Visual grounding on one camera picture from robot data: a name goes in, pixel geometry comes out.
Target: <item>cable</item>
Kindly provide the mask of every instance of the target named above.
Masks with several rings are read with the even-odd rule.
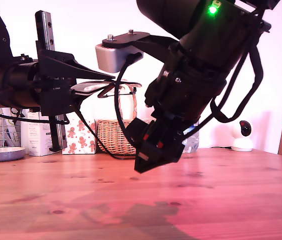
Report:
[[[255,39],[255,35],[258,34],[258,30],[259,30],[259,26],[260,26],[260,22],[262,21],[262,18],[264,16],[264,13],[265,13],[265,9],[262,9],[260,11],[260,13],[258,14],[257,16],[257,24],[255,25],[255,28],[253,28],[253,30],[251,31],[252,35],[250,37],[250,42],[248,43],[248,46],[247,48],[245,49],[239,63],[237,64],[235,70],[234,70],[234,73],[231,77],[231,80],[229,82],[229,85],[224,93],[224,96],[223,98],[221,99],[221,102],[220,104],[217,106],[217,108],[220,110],[226,103],[229,95],[230,95],[230,92],[236,82],[236,79],[239,75],[239,72],[241,71],[241,68],[243,67],[243,64],[245,63],[247,57],[248,57],[248,54],[249,54],[249,51],[251,50],[251,48],[253,47],[252,44],[254,43],[254,39]],[[188,132],[186,135],[182,136],[179,138],[179,141],[182,142],[184,140],[186,140],[187,138],[191,137],[193,134],[195,134],[196,132],[198,132],[204,125],[206,125],[208,122],[210,122],[212,119],[213,119],[214,115],[213,113],[211,113],[205,120],[203,120],[196,128],[194,128],[193,130],[191,130],[190,132]]]
[[[106,153],[108,153],[112,158],[114,159],[119,159],[119,160],[130,160],[130,159],[135,159],[134,157],[118,157],[116,155],[119,154],[113,154],[111,153],[106,146],[103,144],[103,142],[98,138],[98,136],[95,134],[95,132],[92,130],[92,128],[89,126],[89,124],[87,123],[87,121],[85,120],[84,116],[82,115],[81,111],[79,110],[79,108],[73,104],[72,108],[74,110],[74,112],[76,113],[76,115],[79,117],[79,119],[84,123],[84,125],[89,129],[89,131],[92,133],[92,135],[95,137],[95,139],[101,144],[101,146],[104,148],[104,150],[106,151]]]
[[[51,122],[49,120],[37,120],[37,119],[28,119],[28,118],[21,118],[21,117],[15,117],[15,116],[6,116],[6,115],[2,115],[0,114],[0,118],[3,119],[10,119],[10,120],[17,120],[17,121],[21,121],[21,122],[28,122],[28,123],[38,123],[38,124],[50,124]],[[70,123],[69,120],[61,120],[55,121],[56,124],[60,124],[60,125],[67,125]]]
[[[131,144],[131,146],[133,146],[135,148],[137,148],[138,146],[132,140],[130,134],[127,132],[125,124],[123,123],[122,117],[120,115],[119,87],[120,87],[121,79],[122,79],[125,71],[129,67],[129,65],[133,64],[136,61],[136,59],[140,58],[141,56],[142,56],[142,54],[140,52],[138,52],[138,53],[135,53],[135,54],[129,54],[126,57],[125,63],[123,65],[123,67],[121,68],[119,75],[117,76],[117,79],[116,79],[116,82],[115,82],[115,88],[114,88],[114,108],[115,108],[115,114],[116,114],[117,121],[120,125],[122,133],[125,136],[126,140]]]
[[[213,146],[212,149],[232,149],[230,146]]]

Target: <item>black strap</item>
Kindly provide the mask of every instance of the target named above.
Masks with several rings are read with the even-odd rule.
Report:
[[[262,68],[262,64],[261,64],[260,54],[259,54],[259,51],[258,51],[258,48],[257,48],[256,45],[253,46],[250,49],[249,55],[250,55],[250,60],[251,60],[251,64],[252,64],[254,75],[255,75],[254,83],[252,85],[251,90],[248,92],[248,94],[245,96],[245,98],[240,103],[240,105],[237,108],[237,110],[235,111],[234,115],[230,118],[228,118],[226,115],[224,115],[221,112],[221,110],[219,109],[219,106],[216,105],[216,98],[215,97],[212,99],[212,101],[210,103],[212,115],[220,123],[229,123],[229,122],[236,120],[241,115],[242,111],[246,107],[250,98],[256,92],[256,90],[259,88],[259,86],[262,82],[262,79],[264,77],[264,72],[263,72],[263,68]]]

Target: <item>green led light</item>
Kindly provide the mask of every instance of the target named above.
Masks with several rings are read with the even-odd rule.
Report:
[[[215,15],[218,12],[218,8],[215,6],[210,6],[208,11],[210,15]]]

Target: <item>plastic bottle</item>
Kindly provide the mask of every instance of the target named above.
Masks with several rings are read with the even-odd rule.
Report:
[[[192,131],[196,126],[198,126],[198,124],[199,123],[197,122],[193,126],[184,130],[183,134],[187,134],[188,132]],[[185,145],[185,148],[183,149],[184,154],[195,153],[199,147],[199,132],[197,131],[195,134],[190,136],[188,139],[184,140],[182,143],[183,145]]]

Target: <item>white security camera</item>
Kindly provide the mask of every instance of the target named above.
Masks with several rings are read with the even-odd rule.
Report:
[[[239,152],[251,152],[253,142],[249,138],[252,132],[252,125],[244,120],[236,121],[232,127],[232,136],[234,137],[231,149]]]

